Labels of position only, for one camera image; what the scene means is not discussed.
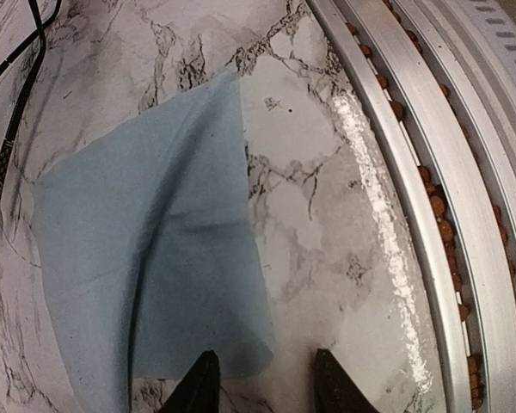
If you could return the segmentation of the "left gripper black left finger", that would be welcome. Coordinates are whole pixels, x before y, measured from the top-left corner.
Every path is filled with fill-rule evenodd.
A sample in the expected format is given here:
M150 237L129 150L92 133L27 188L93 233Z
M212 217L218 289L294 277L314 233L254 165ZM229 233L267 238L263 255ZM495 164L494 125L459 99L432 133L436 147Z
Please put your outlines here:
M206 350L157 413L219 413L219 397L219 359L213 350Z

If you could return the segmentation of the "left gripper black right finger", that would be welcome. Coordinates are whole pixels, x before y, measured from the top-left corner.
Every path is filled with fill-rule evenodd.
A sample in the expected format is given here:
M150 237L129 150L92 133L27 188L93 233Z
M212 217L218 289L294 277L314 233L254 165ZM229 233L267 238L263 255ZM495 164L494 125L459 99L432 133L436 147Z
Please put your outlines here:
M332 352L326 348L316 351L313 363L313 394L315 412L378 413Z

